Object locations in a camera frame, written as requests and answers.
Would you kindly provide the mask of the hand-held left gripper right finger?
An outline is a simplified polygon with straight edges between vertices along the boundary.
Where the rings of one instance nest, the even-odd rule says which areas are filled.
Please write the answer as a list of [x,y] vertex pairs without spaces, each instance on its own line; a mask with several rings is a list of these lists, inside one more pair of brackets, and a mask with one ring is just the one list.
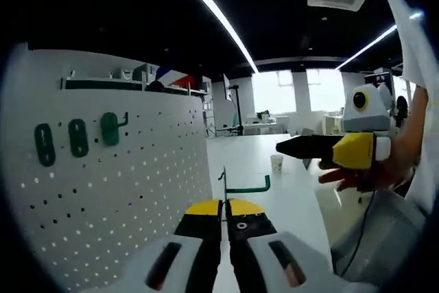
[[230,261],[241,292],[334,292],[324,255],[287,231],[278,231],[251,202],[226,202]]

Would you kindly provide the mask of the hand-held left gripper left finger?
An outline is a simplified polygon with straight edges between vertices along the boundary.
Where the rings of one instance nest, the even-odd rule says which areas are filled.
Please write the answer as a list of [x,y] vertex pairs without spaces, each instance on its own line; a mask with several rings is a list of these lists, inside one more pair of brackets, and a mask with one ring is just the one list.
[[221,261],[222,201],[192,204],[172,235],[141,251],[119,292],[212,292]]

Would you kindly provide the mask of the person's right hand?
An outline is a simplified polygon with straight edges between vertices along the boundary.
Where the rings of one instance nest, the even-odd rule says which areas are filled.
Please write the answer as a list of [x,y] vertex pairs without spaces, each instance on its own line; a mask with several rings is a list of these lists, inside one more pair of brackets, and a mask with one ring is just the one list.
[[390,157],[376,163],[367,170],[353,170],[336,167],[320,161],[320,169],[328,172],[318,177],[320,184],[337,182],[337,190],[343,191],[368,183],[372,189],[385,189],[396,183],[409,172],[409,168],[420,158],[423,127],[406,124],[400,134],[392,138]]

